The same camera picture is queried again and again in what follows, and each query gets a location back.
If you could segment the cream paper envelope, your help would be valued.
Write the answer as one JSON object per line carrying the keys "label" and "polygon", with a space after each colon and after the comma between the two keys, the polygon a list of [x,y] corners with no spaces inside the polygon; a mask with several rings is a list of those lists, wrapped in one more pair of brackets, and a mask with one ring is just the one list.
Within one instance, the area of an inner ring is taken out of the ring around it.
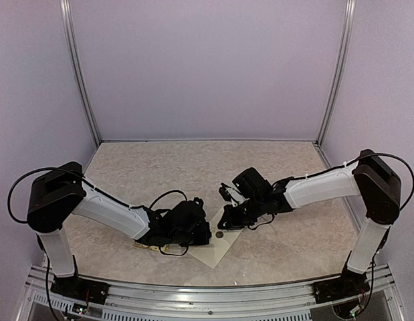
{"label": "cream paper envelope", "polygon": [[[218,263],[223,259],[225,254],[234,244],[235,240],[241,234],[241,229],[222,231],[217,227],[222,214],[223,210],[220,210],[210,220],[210,228],[212,233],[210,244],[205,246],[190,247],[188,251],[189,255],[213,269],[216,268]],[[218,239],[215,236],[215,234],[219,231],[223,233],[223,238],[221,239]]]}

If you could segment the round seal sticker sheet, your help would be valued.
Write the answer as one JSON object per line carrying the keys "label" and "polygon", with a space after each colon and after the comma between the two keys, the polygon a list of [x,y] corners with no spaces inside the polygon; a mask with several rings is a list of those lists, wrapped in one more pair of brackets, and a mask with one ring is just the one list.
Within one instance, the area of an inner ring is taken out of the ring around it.
{"label": "round seal sticker sheet", "polygon": [[157,252],[160,252],[160,251],[166,252],[169,249],[168,245],[164,245],[162,247],[159,247],[159,246],[156,246],[156,245],[144,245],[144,244],[138,243],[136,241],[134,242],[134,246],[137,247],[137,248],[147,249],[147,250],[157,251]]}

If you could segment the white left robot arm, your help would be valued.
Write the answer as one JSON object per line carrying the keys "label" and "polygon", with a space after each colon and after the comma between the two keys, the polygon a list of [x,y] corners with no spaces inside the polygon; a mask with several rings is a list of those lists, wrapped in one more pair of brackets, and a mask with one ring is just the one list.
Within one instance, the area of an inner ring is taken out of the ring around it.
{"label": "white left robot arm", "polygon": [[82,296],[86,282],[77,276],[77,264],[64,230],[64,221],[78,215],[113,228],[135,242],[162,249],[208,245],[210,224],[203,200],[185,199],[172,209],[134,206],[91,183],[77,162],[41,169],[31,185],[28,225],[37,233],[59,284],[71,297]]}

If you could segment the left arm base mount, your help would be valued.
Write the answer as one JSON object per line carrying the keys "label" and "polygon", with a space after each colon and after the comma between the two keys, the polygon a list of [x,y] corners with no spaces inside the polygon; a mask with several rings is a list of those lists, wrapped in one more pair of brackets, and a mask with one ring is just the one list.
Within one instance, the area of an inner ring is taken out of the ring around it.
{"label": "left arm base mount", "polygon": [[106,282],[84,279],[78,274],[67,278],[55,276],[51,285],[51,291],[55,294],[100,305],[105,305],[109,288]]}

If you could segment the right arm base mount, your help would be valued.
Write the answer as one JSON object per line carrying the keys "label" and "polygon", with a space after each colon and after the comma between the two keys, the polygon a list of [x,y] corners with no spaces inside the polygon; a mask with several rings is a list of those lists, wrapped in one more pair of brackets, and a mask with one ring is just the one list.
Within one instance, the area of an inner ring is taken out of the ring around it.
{"label": "right arm base mount", "polygon": [[314,299],[317,304],[337,301],[351,296],[367,293],[371,290],[367,281],[367,273],[358,274],[348,270],[344,265],[337,278],[314,282],[312,285]]}

